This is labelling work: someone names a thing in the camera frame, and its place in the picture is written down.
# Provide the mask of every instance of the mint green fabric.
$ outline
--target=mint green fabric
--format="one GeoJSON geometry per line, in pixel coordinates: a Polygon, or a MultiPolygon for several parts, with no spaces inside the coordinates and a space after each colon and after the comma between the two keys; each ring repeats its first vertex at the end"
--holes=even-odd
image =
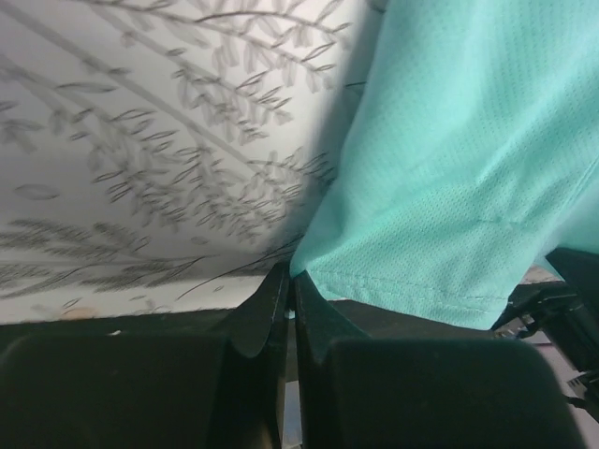
{"type": "Polygon", "coordinates": [[[489,328],[543,252],[599,251],[598,158],[599,2],[391,0],[292,274],[489,328]]]}

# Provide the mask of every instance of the black plastic part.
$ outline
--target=black plastic part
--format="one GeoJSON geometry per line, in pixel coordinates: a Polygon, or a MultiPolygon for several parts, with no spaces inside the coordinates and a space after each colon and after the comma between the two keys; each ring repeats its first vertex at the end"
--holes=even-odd
{"type": "MultiPolygon", "coordinates": [[[[439,323],[413,315],[387,311],[369,304],[350,299],[331,301],[330,305],[345,319],[361,329],[370,338],[381,339],[493,339],[489,330],[474,330],[439,323]]],[[[296,381],[298,377],[298,359],[296,357],[296,332],[289,328],[287,343],[286,379],[296,381]]]]}
{"type": "Polygon", "coordinates": [[[280,447],[287,270],[208,332],[17,338],[0,354],[0,447],[280,447]]]}
{"type": "Polygon", "coordinates": [[[526,339],[543,331],[566,355],[574,369],[599,368],[599,325],[572,287],[563,282],[546,282],[510,298],[497,323],[498,329],[520,318],[528,324],[514,337],[526,339]]]}
{"type": "Polygon", "coordinates": [[[599,317],[599,255],[558,248],[547,256],[589,312],[599,317]]]}
{"type": "Polygon", "coordinates": [[[369,340],[295,282],[304,447],[584,447],[531,347],[506,340],[369,340]]]}
{"type": "Polygon", "coordinates": [[[599,371],[585,372],[568,382],[581,401],[584,409],[595,421],[599,421],[599,371]]]}

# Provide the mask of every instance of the white patterned fabric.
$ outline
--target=white patterned fabric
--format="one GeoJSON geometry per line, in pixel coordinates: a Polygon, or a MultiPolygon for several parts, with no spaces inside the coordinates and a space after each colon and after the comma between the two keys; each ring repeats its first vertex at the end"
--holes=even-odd
{"type": "Polygon", "coordinates": [[[237,306],[335,174],[382,0],[0,0],[0,322],[237,306]]]}

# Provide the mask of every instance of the stitched seam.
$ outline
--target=stitched seam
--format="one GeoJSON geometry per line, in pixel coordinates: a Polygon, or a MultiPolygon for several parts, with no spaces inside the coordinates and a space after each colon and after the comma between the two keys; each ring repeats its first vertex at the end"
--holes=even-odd
{"type": "Polygon", "coordinates": [[[335,276],[344,276],[346,278],[357,278],[357,279],[363,279],[366,281],[381,281],[381,282],[386,282],[386,283],[391,283],[393,285],[412,285],[414,287],[420,287],[423,288],[425,290],[432,290],[433,292],[437,292],[437,293],[443,293],[444,295],[447,296],[453,296],[453,297],[465,297],[468,299],[505,299],[504,297],[472,297],[472,296],[466,296],[466,295],[459,295],[453,292],[449,292],[446,290],[441,290],[440,288],[435,288],[435,287],[431,287],[429,285],[423,285],[421,283],[414,283],[414,282],[404,282],[404,281],[392,281],[391,279],[385,279],[385,278],[377,278],[374,276],[360,276],[358,274],[350,274],[350,273],[343,273],[340,271],[328,271],[325,269],[312,269],[312,268],[308,268],[308,272],[313,272],[313,273],[322,273],[322,274],[332,274],[335,276]]]}
{"type": "MultiPolygon", "coordinates": [[[[326,288],[326,289],[330,289],[331,286],[329,286],[328,284],[324,283],[323,287],[326,288]]],[[[352,288],[354,288],[356,290],[367,291],[369,293],[371,293],[371,292],[378,292],[378,293],[383,293],[383,294],[386,294],[386,295],[394,295],[394,296],[396,296],[398,294],[398,292],[389,292],[387,290],[381,290],[380,288],[373,288],[373,289],[368,288],[367,289],[364,285],[356,285],[356,286],[352,286],[352,288]]],[[[503,308],[498,309],[496,311],[484,311],[482,309],[477,309],[476,307],[454,306],[452,304],[445,304],[444,302],[441,302],[441,301],[436,300],[436,299],[425,299],[424,301],[426,301],[428,303],[439,305],[439,306],[441,306],[443,308],[454,309],[454,310],[457,310],[457,311],[479,311],[481,313],[486,313],[486,314],[489,314],[489,313],[501,313],[503,311],[503,308]]]]}

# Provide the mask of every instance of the gray leaf print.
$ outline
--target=gray leaf print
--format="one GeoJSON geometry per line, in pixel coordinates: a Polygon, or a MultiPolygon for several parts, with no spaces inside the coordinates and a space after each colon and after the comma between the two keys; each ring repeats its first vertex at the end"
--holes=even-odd
{"type": "Polygon", "coordinates": [[[14,101],[0,101],[0,112],[5,110],[13,109],[17,106],[17,103],[14,101]]]}
{"type": "Polygon", "coordinates": [[[69,91],[84,92],[87,94],[105,94],[116,90],[116,87],[97,82],[69,82],[56,86],[56,89],[67,89],[69,91]]]}
{"type": "Polygon", "coordinates": [[[15,195],[34,201],[55,199],[60,196],[57,189],[45,184],[24,184],[17,187],[13,192],[15,195]]]}

